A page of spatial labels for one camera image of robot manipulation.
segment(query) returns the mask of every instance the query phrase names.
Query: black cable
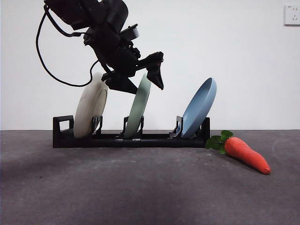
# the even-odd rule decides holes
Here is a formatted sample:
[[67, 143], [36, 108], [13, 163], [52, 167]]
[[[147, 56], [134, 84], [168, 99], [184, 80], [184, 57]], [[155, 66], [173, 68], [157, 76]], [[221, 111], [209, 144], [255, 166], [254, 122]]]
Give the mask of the black cable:
[[71, 38], [71, 37], [80, 37], [82, 34], [86, 34], [86, 35], [89, 35], [89, 33], [85, 33], [85, 32], [74, 32], [74, 33], [71, 33], [71, 34], [68, 34], [66, 33], [65, 31], [63, 31], [59, 25], [55, 22], [55, 20], [53, 19], [53, 17], [51, 16], [51, 14], [49, 13], [49, 7], [47, 5], [44, 5], [44, 10], [47, 14], [47, 17], [49, 18], [49, 20], [51, 21], [51, 23], [53, 24], [53, 26], [57, 29], [57, 31], [59, 33], [61, 33], [62, 35], [68, 37], [68, 38]]
[[41, 29], [42, 29], [44, 20], [45, 20], [46, 15], [47, 15], [47, 11], [45, 11], [45, 13], [44, 13], [44, 15], [43, 15], [43, 17], [42, 17], [41, 23], [39, 24], [39, 27], [38, 27], [38, 30], [37, 30], [37, 37], [36, 37], [37, 54], [38, 54], [38, 57], [39, 57], [39, 59], [40, 59], [42, 65], [43, 65], [44, 69], [46, 70], [46, 72], [47, 72], [53, 79], [55, 79], [56, 81], [58, 81], [58, 82], [60, 82], [60, 83], [66, 84], [66, 85], [68, 85], [68, 86], [72, 86], [72, 87], [84, 87], [84, 86], [90, 84], [90, 83], [92, 82], [92, 80], [93, 80], [92, 69], [93, 69], [94, 66], [99, 62], [99, 60], [97, 60], [97, 61], [91, 66], [91, 68], [90, 68], [90, 81], [87, 82], [87, 83], [85, 83], [85, 84], [82, 84], [82, 85], [70, 84], [70, 83], [68, 83], [68, 82], [65, 82], [65, 81], [62, 81], [62, 80], [56, 78], [56, 77], [55, 77], [55, 76], [47, 69], [46, 65], [44, 64], [44, 61], [43, 61], [43, 59], [42, 59], [42, 56], [41, 56], [41, 53], [40, 53], [39, 47], [38, 47], [38, 39], [39, 39], [39, 35], [40, 35], [40, 33], [41, 33]]

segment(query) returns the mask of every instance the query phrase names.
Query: plate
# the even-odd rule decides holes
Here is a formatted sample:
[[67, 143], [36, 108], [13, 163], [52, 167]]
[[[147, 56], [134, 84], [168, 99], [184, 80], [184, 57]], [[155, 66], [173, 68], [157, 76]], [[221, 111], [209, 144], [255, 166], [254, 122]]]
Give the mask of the plate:
[[124, 139], [130, 139], [136, 134], [140, 126], [141, 117], [144, 115], [150, 88], [151, 82], [147, 79], [147, 75], [145, 74], [142, 77], [130, 110], [128, 122], [125, 128]]
[[217, 94], [214, 79], [207, 79], [194, 95], [183, 114], [182, 138], [190, 138], [205, 120]]
[[101, 73], [95, 73], [92, 82], [84, 88], [74, 119], [74, 138], [88, 136], [92, 118], [103, 114], [108, 87], [101, 78]]

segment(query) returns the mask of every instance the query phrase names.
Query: gray floor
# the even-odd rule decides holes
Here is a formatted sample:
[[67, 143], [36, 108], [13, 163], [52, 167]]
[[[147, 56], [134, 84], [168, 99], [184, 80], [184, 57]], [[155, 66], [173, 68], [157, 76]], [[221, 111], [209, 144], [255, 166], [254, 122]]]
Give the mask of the gray floor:
[[214, 150], [53, 149], [50, 131], [2, 131], [1, 224], [299, 225], [300, 131], [234, 133], [271, 175]]

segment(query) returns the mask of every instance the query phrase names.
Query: orange carrot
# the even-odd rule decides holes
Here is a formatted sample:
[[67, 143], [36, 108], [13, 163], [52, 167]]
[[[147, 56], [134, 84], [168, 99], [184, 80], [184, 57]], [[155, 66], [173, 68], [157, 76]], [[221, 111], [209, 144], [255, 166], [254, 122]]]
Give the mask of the orange carrot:
[[251, 149], [241, 139], [232, 136], [230, 131], [222, 131], [222, 136], [212, 136], [206, 142], [206, 148], [213, 148], [222, 154], [227, 153], [238, 158], [263, 174], [271, 173], [267, 161], [259, 153]]

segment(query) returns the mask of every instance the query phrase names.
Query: carrot leaves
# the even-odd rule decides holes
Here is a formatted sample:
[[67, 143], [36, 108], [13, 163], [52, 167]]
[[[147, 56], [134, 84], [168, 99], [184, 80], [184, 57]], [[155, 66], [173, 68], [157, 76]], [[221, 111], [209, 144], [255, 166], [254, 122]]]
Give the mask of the carrot leaves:
[[231, 138], [233, 136], [233, 133], [228, 130], [223, 130], [221, 132], [221, 136], [215, 135], [212, 136], [210, 139], [207, 140], [205, 147], [207, 149], [214, 149], [219, 151], [220, 154], [225, 154], [225, 148], [224, 144], [227, 139]]

